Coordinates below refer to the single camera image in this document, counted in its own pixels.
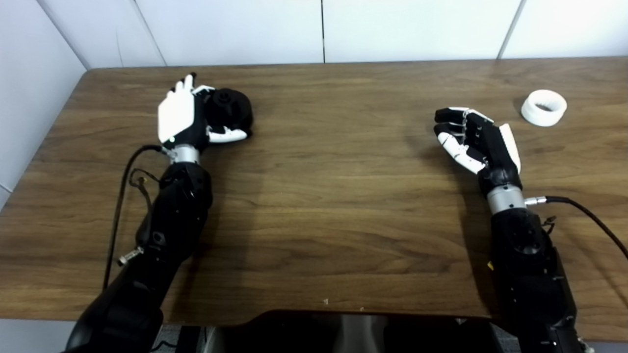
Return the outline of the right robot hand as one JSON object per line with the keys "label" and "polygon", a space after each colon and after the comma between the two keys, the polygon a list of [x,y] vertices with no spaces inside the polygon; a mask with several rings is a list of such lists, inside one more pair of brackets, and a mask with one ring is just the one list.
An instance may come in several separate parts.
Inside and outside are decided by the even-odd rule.
{"label": "right robot hand", "polygon": [[509,185],[523,189],[521,160],[509,124],[468,107],[447,107],[434,114],[438,143],[453,160],[477,176],[482,194]]}

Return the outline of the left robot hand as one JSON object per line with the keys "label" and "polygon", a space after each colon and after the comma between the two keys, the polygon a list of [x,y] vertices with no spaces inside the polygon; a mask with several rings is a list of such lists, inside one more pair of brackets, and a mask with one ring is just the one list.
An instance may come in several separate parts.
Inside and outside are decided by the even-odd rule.
{"label": "left robot hand", "polygon": [[238,90],[195,85],[195,73],[176,82],[157,110],[157,136],[166,149],[210,145],[253,136],[253,106]]}

